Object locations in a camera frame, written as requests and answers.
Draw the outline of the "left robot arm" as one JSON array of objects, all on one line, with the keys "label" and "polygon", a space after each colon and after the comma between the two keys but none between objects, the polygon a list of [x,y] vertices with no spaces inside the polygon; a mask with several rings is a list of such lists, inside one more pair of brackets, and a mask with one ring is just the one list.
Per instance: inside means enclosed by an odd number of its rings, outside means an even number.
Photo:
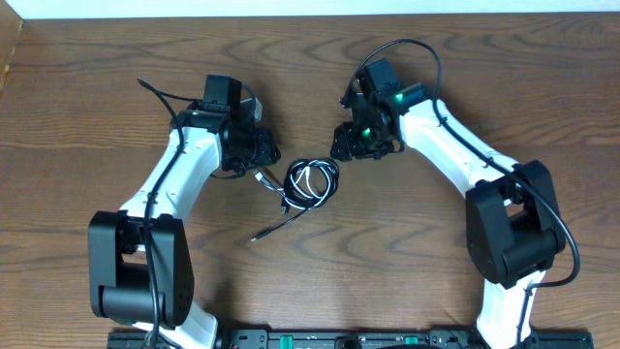
[{"label": "left robot arm", "polygon": [[93,313],[143,330],[143,347],[214,348],[215,316],[194,301],[185,225],[205,183],[269,166],[280,158],[260,126],[263,106],[232,77],[209,75],[203,95],[173,111],[169,143],[139,191],[88,225]]}]

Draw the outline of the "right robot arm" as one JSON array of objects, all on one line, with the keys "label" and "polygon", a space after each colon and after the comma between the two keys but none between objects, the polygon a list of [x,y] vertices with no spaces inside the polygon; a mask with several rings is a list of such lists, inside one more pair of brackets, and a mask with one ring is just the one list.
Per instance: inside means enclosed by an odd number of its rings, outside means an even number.
[{"label": "right robot arm", "polygon": [[380,159],[411,148],[465,200],[467,250],[484,279],[476,331],[488,348],[533,342],[533,298],[570,239],[548,168],[521,164],[463,126],[423,83],[406,85],[386,59],[358,67],[341,100],[352,120],[330,151],[339,161]]}]

